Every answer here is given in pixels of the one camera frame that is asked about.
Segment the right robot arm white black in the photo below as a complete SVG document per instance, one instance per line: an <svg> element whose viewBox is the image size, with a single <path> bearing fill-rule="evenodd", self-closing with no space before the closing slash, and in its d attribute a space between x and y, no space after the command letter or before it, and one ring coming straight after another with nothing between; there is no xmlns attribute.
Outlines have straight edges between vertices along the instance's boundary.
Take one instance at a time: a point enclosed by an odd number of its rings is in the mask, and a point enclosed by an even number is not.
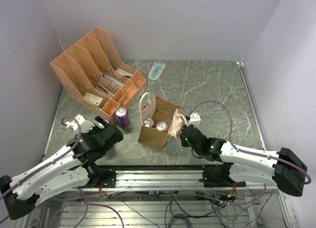
<svg viewBox="0 0 316 228"><path fill-rule="evenodd" d="M288 148L260 151L234 146L224 139L206 137L193 125L182 129L180 139L183 147L190 147L198 156L224 165L217 179L225 187L233 182L255 182L277 186L291 196L303 194L307 166Z"/></svg>

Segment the canvas bag brown printed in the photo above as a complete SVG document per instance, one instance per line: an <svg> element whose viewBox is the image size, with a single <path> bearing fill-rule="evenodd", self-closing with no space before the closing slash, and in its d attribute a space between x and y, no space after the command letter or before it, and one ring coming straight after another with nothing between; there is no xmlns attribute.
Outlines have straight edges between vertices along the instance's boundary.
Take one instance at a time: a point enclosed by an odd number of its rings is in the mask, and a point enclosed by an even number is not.
<svg viewBox="0 0 316 228"><path fill-rule="evenodd" d="M152 149L161 150L165 143L172 137L176 138L180 130L187 124L187 120L180 112L180 107L170 101L146 92L139 101L139 115L141 130L138 142ZM164 121L168 125L168 133L155 128L145 127L143 122L151 118L155 124Z"/></svg>

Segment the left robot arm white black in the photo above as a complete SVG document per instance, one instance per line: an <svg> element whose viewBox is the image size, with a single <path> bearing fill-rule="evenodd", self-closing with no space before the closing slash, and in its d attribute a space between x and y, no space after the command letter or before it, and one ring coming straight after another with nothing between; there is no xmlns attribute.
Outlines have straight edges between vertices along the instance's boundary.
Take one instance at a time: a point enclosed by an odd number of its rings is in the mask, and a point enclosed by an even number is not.
<svg viewBox="0 0 316 228"><path fill-rule="evenodd" d="M122 132L101 117L92 123L78 114L65 117L62 124L76 135L51 157L17 176L0 179L1 200L8 217L20 219L44 201L72 188L95 187L101 173L96 161L118 142Z"/></svg>

